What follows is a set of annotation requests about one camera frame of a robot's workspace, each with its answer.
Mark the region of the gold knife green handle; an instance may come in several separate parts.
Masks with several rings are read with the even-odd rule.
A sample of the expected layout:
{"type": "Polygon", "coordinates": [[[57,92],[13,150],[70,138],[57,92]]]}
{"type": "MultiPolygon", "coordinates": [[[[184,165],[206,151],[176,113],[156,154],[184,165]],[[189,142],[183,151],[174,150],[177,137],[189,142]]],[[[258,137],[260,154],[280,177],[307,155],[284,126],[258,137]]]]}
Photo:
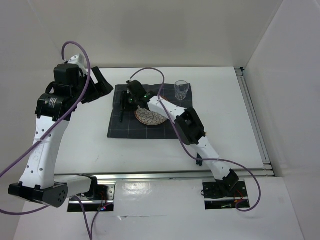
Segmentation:
{"type": "Polygon", "coordinates": [[[196,158],[196,165],[201,167],[203,165],[202,157],[199,154],[197,154],[196,158]]]}

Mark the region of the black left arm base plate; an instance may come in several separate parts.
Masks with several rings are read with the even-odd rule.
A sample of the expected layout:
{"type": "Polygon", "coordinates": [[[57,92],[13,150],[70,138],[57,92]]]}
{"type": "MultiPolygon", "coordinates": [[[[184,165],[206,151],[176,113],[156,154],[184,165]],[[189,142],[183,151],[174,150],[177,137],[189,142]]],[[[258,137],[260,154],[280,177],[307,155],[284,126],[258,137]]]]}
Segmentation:
{"type": "Polygon", "coordinates": [[[88,213],[113,212],[116,184],[114,182],[99,183],[94,196],[86,197],[83,193],[77,197],[83,204],[84,210],[88,213]]]}

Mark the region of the gold fork green handle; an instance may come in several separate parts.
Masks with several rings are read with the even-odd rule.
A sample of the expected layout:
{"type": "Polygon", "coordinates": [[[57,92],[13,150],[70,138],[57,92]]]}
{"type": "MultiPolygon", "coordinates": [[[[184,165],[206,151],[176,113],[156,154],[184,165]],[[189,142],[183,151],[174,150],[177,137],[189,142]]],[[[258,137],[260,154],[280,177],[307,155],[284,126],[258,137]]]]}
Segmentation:
{"type": "Polygon", "coordinates": [[[123,122],[124,111],[125,111],[125,103],[126,103],[126,92],[122,91],[121,92],[121,99],[120,99],[120,106],[121,106],[120,116],[119,116],[119,122],[120,123],[123,122]]]}

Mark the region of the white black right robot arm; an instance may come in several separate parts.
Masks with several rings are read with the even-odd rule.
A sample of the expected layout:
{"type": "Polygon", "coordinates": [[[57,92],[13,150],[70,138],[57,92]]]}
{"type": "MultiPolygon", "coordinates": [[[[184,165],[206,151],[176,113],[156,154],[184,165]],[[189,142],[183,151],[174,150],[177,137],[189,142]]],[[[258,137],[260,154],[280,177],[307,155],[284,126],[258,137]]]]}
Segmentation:
{"type": "Polygon", "coordinates": [[[128,80],[126,83],[126,102],[135,109],[147,109],[172,121],[182,146],[191,147],[200,156],[199,161],[206,162],[216,181],[219,195],[230,196],[236,189],[239,177],[227,163],[220,160],[196,110],[175,105],[153,91],[147,92],[137,80],[128,80]]]}

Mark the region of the floral patterned plate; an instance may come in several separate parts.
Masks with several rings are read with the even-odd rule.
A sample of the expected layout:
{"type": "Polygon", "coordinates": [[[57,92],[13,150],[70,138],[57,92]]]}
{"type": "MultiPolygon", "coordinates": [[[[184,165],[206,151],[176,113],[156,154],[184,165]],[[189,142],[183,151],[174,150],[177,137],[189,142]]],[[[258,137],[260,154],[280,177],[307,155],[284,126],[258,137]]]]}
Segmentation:
{"type": "Polygon", "coordinates": [[[134,112],[134,115],[140,123],[147,126],[158,126],[168,120],[166,117],[157,112],[153,112],[140,107],[134,112]]]}

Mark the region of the dark grey checked cloth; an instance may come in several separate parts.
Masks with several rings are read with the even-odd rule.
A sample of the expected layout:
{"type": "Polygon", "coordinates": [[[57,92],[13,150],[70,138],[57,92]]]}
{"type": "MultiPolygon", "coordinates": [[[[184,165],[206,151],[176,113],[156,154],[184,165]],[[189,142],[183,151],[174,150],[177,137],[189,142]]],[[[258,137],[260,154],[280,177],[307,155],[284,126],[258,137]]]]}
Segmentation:
{"type": "MultiPolygon", "coordinates": [[[[133,111],[124,112],[122,121],[121,118],[121,96],[126,90],[126,85],[116,85],[113,97],[113,110],[110,117],[107,137],[113,139],[138,139],[138,140],[172,140],[176,139],[177,135],[169,120],[159,125],[146,125],[140,122],[133,111]]],[[[169,102],[183,107],[190,108],[193,106],[193,93],[190,86],[183,100],[178,100],[175,97],[175,85],[166,83],[161,91],[161,96],[169,102]]]]}

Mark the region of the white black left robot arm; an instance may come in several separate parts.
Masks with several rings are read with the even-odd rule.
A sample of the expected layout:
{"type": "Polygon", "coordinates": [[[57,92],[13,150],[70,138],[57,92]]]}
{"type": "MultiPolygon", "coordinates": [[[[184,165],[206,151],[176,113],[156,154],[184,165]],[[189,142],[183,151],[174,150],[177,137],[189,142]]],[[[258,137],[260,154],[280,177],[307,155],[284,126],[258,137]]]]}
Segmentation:
{"type": "Polygon", "coordinates": [[[55,208],[73,196],[82,195],[88,200],[97,197],[98,180],[93,175],[76,174],[55,178],[60,145],[71,120],[69,109],[83,94],[86,84],[88,88],[83,94],[82,104],[104,97],[114,89],[97,66],[91,72],[97,83],[78,64],[63,63],[54,68],[54,81],[37,100],[34,136],[37,146],[32,150],[20,180],[9,185],[9,195],[55,208]],[[58,122],[66,113],[66,118],[58,122]]]}

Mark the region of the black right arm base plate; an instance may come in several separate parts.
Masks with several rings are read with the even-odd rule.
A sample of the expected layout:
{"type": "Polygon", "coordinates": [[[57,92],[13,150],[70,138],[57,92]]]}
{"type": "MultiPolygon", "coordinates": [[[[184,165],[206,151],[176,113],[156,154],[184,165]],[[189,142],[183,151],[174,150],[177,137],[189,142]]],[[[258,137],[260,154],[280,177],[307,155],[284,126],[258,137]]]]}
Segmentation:
{"type": "Polygon", "coordinates": [[[200,194],[204,198],[206,210],[235,209],[236,204],[240,209],[250,208],[248,192],[244,181],[239,181],[228,193],[219,189],[217,182],[203,182],[200,194]]]}

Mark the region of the clear drinking glass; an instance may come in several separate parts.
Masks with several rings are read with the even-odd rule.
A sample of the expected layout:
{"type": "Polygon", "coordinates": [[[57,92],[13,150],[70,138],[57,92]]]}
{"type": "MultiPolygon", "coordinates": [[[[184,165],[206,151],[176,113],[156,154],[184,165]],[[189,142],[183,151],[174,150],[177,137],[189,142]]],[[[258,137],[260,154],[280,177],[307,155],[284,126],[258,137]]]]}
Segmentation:
{"type": "Polygon", "coordinates": [[[175,82],[174,89],[175,89],[175,98],[177,100],[184,100],[187,97],[189,91],[189,83],[184,80],[179,80],[175,82]]]}

